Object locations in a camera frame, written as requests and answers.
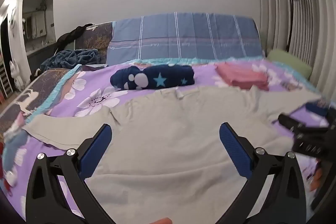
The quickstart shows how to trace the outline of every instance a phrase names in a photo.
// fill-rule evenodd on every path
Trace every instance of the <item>blue gripper pad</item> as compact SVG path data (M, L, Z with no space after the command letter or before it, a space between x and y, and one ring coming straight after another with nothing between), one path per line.
M249 179L252 175L252 160L239 143L235 134L224 123L220 126L219 138L235 165L239 175Z
M321 106L319 102L308 102L306 103L306 109L316 113L317 115L325 117L327 115L329 106L327 105Z
M110 126L105 126L101 129L100 134L96 137L95 141L90 145L81 158L79 168L79 177L81 180L92 176L111 140L112 129Z

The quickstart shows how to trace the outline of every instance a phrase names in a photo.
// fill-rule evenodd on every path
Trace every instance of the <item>folded red garment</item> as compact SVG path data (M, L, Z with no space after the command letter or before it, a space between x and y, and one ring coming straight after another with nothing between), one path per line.
M256 85L261 90L268 90L268 76L262 72L228 62L218 63L216 71L228 85L238 86L244 90Z

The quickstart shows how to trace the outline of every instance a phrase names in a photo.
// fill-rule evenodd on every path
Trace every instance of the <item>navy blue cloth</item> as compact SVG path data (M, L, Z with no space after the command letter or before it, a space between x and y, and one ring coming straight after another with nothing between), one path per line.
M76 65L94 65L100 63L100 55L97 49L65 50L45 60L40 70L42 72L51 68L73 69Z
M118 70L111 76L110 82L123 90L163 89L195 84L194 70L188 65L158 65L142 71L131 66Z

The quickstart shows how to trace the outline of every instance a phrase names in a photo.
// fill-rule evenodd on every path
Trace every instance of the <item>deer print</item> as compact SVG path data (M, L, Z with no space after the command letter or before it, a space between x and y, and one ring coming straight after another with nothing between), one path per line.
M24 113L23 115L28 116L32 112L30 110L27 110L27 107L31 104L32 101L34 101L38 97L39 93L37 91L33 91L32 89L27 89L24 94L27 94L28 97L22 102L16 101L16 104L20 106L21 111L23 111Z

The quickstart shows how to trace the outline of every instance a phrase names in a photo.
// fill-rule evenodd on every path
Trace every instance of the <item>metal bolt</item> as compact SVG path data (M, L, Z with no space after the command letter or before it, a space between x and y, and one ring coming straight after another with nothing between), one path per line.
M43 158L44 158L44 153L39 153L39 154L37 155L37 158L38 158L39 160L43 159Z
M287 156L290 157L291 159L295 158L295 154L293 152L288 152Z
M261 148L261 147L258 147L255 151L257 152L258 155L265 154L265 150L263 148Z
M76 153L76 150L75 150L75 149L69 149L69 150L67 151L67 155L68 155L68 156L73 156L75 153Z

